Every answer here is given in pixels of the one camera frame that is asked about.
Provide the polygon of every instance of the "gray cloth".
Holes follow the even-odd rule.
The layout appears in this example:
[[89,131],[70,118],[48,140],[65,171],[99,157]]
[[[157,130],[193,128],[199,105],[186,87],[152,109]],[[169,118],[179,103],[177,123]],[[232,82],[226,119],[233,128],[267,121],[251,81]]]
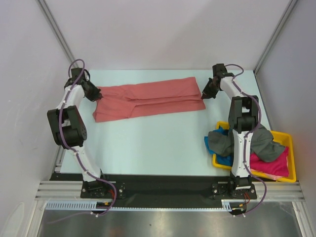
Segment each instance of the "gray cloth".
[[[227,157],[234,154],[234,136],[233,131],[229,130],[228,135],[219,132],[208,133],[209,148],[219,154]],[[273,141],[273,135],[263,125],[253,133],[251,139],[251,153],[255,153],[259,159],[265,162],[275,161],[285,150],[278,142]]]

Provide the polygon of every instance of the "pink fabric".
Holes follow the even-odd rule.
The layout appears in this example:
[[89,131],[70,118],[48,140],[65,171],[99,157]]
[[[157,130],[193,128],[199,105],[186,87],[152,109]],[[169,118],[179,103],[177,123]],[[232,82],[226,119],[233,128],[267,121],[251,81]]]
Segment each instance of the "pink fabric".
[[194,77],[99,88],[96,122],[205,109]]
[[278,178],[278,176],[288,177],[287,156],[288,147],[286,147],[284,152],[273,162],[264,162],[260,160],[255,153],[252,153],[250,155],[250,167],[254,170],[276,176],[272,176],[273,179]]

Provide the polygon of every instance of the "metal floor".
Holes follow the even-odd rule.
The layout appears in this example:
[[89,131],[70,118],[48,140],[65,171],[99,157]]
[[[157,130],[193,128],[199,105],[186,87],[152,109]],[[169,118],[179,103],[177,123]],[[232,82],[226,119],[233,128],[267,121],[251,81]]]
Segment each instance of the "metal floor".
[[38,237],[302,236],[291,202],[263,203],[245,218],[227,212],[110,211],[104,217],[79,215],[46,224],[74,213],[46,210]]

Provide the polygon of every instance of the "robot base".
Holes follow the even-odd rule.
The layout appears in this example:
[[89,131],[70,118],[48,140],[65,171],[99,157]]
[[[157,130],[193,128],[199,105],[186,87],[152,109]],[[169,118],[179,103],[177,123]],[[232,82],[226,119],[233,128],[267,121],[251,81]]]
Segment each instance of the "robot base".
[[237,199],[245,200],[245,194],[248,194],[250,199],[257,199],[257,193],[254,184],[251,184],[250,189],[232,190],[229,183],[212,184],[212,199]]

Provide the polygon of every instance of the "white wall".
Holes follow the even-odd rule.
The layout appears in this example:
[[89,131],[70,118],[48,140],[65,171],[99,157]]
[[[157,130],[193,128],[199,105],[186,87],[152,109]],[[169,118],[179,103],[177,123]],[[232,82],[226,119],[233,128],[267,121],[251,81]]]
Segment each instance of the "white wall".
[[316,1],[301,0],[260,69],[274,130],[292,134],[295,166],[316,224]]
[[63,94],[69,62],[35,0],[0,1],[0,232],[25,203],[23,227],[57,146],[46,112]]
[[91,69],[253,70],[289,0],[47,0]]

